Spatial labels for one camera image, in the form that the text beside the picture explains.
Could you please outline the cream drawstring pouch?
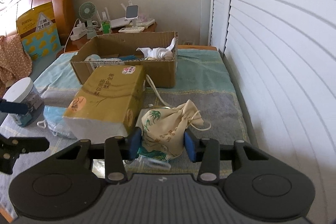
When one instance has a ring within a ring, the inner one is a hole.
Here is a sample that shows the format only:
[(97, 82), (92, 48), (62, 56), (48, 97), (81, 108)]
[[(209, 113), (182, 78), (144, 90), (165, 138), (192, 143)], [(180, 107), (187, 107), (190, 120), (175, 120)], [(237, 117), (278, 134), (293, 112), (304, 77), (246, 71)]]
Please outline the cream drawstring pouch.
[(183, 153), (185, 131), (192, 127), (207, 131), (212, 125), (202, 119), (193, 101), (177, 107), (148, 110), (141, 118), (142, 144), (138, 153), (159, 161), (173, 160)]

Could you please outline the blue white plush toy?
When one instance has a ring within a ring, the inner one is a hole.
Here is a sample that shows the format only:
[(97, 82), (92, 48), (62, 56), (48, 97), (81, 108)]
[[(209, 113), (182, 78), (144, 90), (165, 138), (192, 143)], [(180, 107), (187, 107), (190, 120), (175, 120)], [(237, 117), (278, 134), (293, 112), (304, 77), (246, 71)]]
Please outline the blue white plush toy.
[(91, 54), (91, 55), (87, 56), (84, 61), (98, 61), (100, 59), (101, 59), (101, 57), (99, 55)]

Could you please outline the white lid round jar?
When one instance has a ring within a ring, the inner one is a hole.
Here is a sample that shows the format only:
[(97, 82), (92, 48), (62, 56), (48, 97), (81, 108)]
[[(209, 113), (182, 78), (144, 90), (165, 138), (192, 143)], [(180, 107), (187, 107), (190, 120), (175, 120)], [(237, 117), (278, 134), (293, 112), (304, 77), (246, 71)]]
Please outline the white lid round jar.
[(45, 103), (29, 77), (20, 79), (13, 84), (2, 98), (8, 102), (25, 103), (29, 112), (25, 115), (9, 114), (20, 127), (26, 127), (38, 118), (44, 110)]

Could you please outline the blue face mask pack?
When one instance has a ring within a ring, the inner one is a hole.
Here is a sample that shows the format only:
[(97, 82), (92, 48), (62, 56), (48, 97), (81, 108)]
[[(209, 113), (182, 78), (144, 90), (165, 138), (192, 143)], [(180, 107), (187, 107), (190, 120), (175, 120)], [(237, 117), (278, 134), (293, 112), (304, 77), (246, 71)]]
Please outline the blue face mask pack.
[(56, 106), (45, 106), (43, 111), (44, 119), (37, 121), (37, 126), (49, 129), (54, 136), (66, 139), (76, 139), (65, 120), (63, 119), (66, 108)]

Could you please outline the floral pink cloth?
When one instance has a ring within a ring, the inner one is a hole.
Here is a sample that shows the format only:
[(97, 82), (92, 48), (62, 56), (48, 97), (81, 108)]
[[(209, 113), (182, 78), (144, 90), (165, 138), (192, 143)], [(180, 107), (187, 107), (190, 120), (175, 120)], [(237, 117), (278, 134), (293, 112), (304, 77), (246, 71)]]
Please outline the floral pink cloth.
[(28, 77), (33, 68), (31, 57), (25, 52), (18, 34), (1, 36), (1, 97), (6, 85)]

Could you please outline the gold tissue pack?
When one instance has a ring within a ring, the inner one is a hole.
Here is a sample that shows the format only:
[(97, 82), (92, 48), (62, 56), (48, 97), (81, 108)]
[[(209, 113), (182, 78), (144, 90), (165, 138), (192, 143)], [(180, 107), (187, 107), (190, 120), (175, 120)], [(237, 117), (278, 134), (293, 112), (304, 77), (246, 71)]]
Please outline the gold tissue pack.
[(77, 139), (103, 143), (133, 132), (146, 88), (142, 65), (96, 68), (64, 112), (63, 119)]

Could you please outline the yellow duck snack bag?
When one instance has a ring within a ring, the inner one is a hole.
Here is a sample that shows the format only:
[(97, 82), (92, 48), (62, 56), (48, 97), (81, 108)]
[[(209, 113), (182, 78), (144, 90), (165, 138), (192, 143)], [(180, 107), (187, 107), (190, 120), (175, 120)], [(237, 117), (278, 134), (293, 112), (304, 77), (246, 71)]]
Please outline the yellow duck snack bag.
[(22, 14), (16, 21), (24, 50), (37, 61), (61, 49), (52, 2)]

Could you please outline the white power strip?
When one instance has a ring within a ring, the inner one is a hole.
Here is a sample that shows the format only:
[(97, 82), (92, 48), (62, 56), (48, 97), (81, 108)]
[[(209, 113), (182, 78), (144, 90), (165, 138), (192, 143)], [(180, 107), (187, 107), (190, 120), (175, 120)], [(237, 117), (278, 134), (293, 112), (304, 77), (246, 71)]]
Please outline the white power strip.
[(83, 36), (87, 34), (87, 29), (84, 23), (79, 23), (76, 27), (73, 28), (72, 35), (70, 39), (72, 41), (81, 39)]

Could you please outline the brown cardboard box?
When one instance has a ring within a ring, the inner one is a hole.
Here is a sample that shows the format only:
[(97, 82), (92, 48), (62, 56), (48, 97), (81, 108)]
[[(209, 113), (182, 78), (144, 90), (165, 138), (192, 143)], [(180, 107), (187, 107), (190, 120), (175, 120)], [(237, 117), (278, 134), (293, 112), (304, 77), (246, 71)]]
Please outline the brown cardboard box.
[[(146, 60), (137, 48), (166, 48), (178, 33), (140, 32), (135, 34), (99, 35), (87, 42), (71, 59), (70, 63), (81, 84), (85, 83), (96, 67), (103, 65), (142, 65), (158, 88), (173, 88), (177, 70), (177, 48), (171, 61)], [(91, 54), (101, 57), (98, 61), (84, 61)]]

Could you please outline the white crumpled cloth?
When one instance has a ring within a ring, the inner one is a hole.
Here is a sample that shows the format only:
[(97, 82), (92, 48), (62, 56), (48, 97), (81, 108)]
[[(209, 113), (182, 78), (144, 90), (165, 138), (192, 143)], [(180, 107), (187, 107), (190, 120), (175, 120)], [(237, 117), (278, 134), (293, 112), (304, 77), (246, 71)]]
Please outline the white crumpled cloth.
[(176, 45), (176, 38), (171, 40), (168, 47), (162, 48), (137, 48), (136, 51), (141, 51), (146, 60), (163, 60), (171, 61), (174, 58), (173, 49)]

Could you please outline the white remote control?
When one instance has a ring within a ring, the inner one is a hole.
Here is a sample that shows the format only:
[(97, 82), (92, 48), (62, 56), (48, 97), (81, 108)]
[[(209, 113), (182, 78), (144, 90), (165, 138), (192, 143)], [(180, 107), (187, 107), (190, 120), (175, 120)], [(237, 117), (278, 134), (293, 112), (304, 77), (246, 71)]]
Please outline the white remote control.
[(133, 34), (133, 33), (140, 33), (145, 30), (144, 27), (124, 27), (118, 30), (119, 33), (125, 33), (125, 34)]

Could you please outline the green desk fan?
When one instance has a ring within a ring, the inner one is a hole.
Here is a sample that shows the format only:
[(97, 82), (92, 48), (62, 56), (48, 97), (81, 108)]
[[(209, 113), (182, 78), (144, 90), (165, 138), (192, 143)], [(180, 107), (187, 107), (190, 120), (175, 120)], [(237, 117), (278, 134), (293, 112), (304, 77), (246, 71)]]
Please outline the green desk fan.
[(87, 39), (90, 40), (97, 36), (96, 25), (93, 24), (93, 16), (96, 14), (96, 6), (92, 2), (84, 2), (79, 7), (79, 16), (87, 23)]

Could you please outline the small green box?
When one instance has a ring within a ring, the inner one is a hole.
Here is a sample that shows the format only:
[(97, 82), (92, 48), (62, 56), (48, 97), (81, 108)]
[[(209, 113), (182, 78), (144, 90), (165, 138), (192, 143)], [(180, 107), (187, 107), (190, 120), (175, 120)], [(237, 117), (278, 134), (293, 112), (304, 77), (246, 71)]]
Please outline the small green box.
[(101, 28), (102, 28), (102, 32), (103, 34), (109, 34), (111, 31), (111, 27), (110, 27), (110, 21), (103, 21), (101, 23)]

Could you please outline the white wifi router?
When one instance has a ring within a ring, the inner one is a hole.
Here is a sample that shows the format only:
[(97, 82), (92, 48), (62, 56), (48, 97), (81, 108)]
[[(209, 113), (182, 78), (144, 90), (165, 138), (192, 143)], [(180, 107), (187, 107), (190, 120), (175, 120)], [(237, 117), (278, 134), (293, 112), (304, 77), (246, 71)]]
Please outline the white wifi router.
[(98, 10), (96, 10), (96, 15), (97, 15), (98, 23), (100, 24), (101, 30), (103, 28), (103, 25), (104, 24), (107, 25), (107, 23), (109, 23), (110, 29), (114, 29), (114, 28), (124, 27), (131, 22), (131, 19), (126, 19), (125, 17), (111, 19), (107, 7), (105, 7), (102, 12), (99, 12)]

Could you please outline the white louvered closet door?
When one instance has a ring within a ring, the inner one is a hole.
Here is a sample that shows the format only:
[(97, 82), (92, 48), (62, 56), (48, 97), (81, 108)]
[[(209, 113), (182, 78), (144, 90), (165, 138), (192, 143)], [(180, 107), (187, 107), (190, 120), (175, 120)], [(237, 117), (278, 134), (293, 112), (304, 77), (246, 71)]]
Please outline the white louvered closet door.
[(335, 0), (212, 0), (249, 138), (310, 177), (308, 217), (335, 221)]

